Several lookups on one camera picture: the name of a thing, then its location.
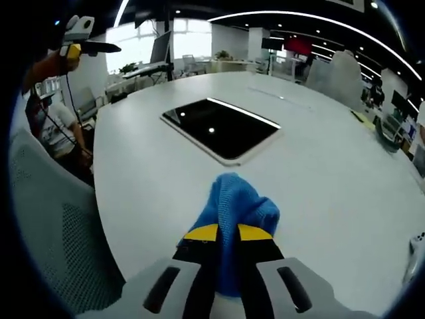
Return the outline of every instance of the white round table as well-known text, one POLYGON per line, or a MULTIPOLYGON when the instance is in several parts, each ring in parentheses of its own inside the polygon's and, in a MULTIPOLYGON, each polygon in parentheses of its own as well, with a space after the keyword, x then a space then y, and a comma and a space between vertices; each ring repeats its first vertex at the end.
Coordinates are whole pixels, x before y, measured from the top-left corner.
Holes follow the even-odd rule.
MULTIPOLYGON (((285 257, 329 281, 345 306, 382 314, 402 287, 409 238, 425 226, 425 196, 403 156, 386 153, 348 108, 320 93, 230 72, 153 86, 103 107, 94 181, 126 280, 172 257, 212 182, 235 171, 280 208, 274 238, 285 257), (271 119, 283 136, 244 165, 224 167, 159 119, 206 97, 271 119)), ((240 303, 216 300, 211 318, 243 318, 240 303)))

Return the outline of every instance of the blue cloth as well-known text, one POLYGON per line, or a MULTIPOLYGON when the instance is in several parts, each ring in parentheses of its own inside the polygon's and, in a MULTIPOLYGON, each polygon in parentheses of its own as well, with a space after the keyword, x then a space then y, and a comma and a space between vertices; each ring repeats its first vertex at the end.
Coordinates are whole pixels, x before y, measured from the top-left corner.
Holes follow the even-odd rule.
POLYGON ((217 177, 212 184, 210 197, 203 212, 191 230, 217 224, 221 231, 221 262, 216 291, 239 297, 234 273, 234 235, 237 224, 259 227, 273 235, 279 221, 279 209, 267 197, 260 197, 256 190, 236 173, 217 177))

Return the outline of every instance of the window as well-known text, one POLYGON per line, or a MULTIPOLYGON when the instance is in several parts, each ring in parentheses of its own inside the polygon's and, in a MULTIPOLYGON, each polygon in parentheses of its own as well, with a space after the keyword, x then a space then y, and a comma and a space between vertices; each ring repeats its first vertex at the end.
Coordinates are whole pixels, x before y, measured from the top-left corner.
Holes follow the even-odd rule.
POLYGON ((182 58, 186 54, 211 56, 213 36, 208 21, 175 19, 173 31, 174 58, 182 58))
POLYGON ((121 48, 121 52, 106 55, 108 72, 118 73, 120 68, 133 62, 149 63, 155 37, 152 21, 145 21, 137 29, 134 28, 134 23, 108 29, 106 42, 121 48))

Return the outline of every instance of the ceiling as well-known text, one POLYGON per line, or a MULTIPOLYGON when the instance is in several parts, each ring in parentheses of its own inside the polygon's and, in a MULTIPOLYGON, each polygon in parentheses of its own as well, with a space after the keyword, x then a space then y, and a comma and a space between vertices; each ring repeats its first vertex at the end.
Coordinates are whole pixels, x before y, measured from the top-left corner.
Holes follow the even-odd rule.
MULTIPOLYGON (((154 19, 163 20, 165 1, 129 0, 121 23, 134 21, 136 11, 151 11, 154 19)), ((78 0, 74 10, 78 15, 95 17, 93 35, 98 35, 113 26, 121 2, 122 0, 78 0)), ((414 18, 417 16, 414 6, 405 5, 404 1, 399 0, 377 0, 377 2, 379 8, 374 9, 371 7, 371 0, 365 0, 364 13, 326 0, 290 0, 280 1, 280 3, 272 0, 251 3, 235 0, 169 0, 169 7, 172 19, 174 17, 211 19, 232 13, 273 10, 309 13, 345 23, 386 44, 413 66, 423 81, 419 81, 393 54, 374 41, 330 22, 282 14, 245 15, 213 22, 243 29, 247 29, 246 24, 249 27, 263 27, 271 30, 273 37, 296 34, 322 47, 324 47, 323 42, 326 42, 331 50, 341 50, 344 45, 357 47, 359 62, 365 66, 378 73, 381 72, 381 68, 387 67, 394 72, 400 72, 400 76, 414 93, 412 101, 419 105, 420 97, 425 97, 425 28, 418 28, 414 18)), ((331 54, 317 47, 314 51, 320 54, 331 54)), ((362 71, 368 76, 373 75, 365 67, 362 67, 362 71)))

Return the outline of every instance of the potted plant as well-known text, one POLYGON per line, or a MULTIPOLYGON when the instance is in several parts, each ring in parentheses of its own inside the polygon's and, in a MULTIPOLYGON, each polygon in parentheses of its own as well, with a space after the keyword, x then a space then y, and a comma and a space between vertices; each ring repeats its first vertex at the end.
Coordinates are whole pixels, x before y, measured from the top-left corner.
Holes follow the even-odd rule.
POLYGON ((231 55, 225 50, 218 51, 215 54, 215 59, 217 59, 219 61, 232 61, 233 60, 231 55))
POLYGON ((120 73, 126 74, 128 72, 133 72, 134 70, 137 70, 135 63, 129 63, 120 69, 120 73))

